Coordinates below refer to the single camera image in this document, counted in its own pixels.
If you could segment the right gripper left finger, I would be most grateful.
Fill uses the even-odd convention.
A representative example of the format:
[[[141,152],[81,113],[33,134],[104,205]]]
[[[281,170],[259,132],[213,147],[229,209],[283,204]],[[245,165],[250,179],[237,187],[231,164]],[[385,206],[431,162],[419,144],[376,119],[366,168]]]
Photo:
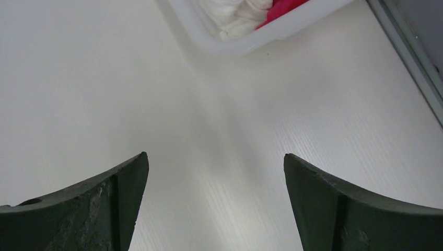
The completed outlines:
[[[1,206],[1,250],[128,250],[148,172],[142,152],[59,191]]]

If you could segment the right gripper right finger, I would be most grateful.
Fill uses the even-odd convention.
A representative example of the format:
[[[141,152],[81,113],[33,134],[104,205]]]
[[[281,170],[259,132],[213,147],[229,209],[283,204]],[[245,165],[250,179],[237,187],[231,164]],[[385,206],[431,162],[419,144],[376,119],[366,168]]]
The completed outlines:
[[[392,199],[286,154],[284,173],[304,250],[442,250],[442,210]]]

